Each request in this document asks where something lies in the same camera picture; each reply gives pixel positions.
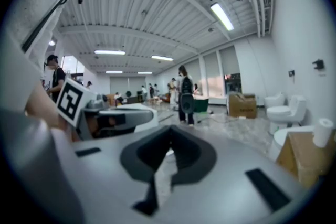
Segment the window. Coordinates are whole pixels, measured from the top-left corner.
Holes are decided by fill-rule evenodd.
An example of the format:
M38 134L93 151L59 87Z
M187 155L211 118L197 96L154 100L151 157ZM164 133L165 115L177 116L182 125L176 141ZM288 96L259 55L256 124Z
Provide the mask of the window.
M84 73L84 65L78 61L74 56L62 57L61 68L68 74Z

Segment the toilet paper roll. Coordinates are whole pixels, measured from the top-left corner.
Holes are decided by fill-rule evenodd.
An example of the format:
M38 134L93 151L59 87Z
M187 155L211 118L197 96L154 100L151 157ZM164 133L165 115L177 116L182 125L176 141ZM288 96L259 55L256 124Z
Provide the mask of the toilet paper roll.
M332 133L334 124L328 119L319 119L314 126L313 142L318 147L325 147Z

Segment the black backpack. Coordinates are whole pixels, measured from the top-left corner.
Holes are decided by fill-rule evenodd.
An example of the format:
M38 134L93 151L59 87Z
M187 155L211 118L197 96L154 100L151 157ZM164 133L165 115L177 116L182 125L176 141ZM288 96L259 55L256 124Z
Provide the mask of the black backpack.
M193 84L188 76L182 81L180 103L184 113L194 112Z

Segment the wall-mounted device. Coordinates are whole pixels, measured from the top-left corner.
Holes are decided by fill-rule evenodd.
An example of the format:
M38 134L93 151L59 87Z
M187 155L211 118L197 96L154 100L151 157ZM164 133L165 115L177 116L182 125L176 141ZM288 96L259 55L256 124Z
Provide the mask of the wall-mounted device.
M288 71L288 75L289 75L290 78L295 76L295 71L294 70Z
M316 65L314 69L321 70L324 69L324 62L323 60L318 59L317 61L312 63L313 65Z

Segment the black pants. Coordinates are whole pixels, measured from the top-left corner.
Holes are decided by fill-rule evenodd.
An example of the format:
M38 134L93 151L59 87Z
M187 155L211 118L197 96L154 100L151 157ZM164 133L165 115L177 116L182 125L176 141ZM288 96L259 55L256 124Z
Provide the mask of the black pants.
M180 121L185 121L185 113L182 111L182 106L181 106L181 95L178 95L178 107L179 107L179 118ZM194 124L194 117L193 113L188 114L188 124Z

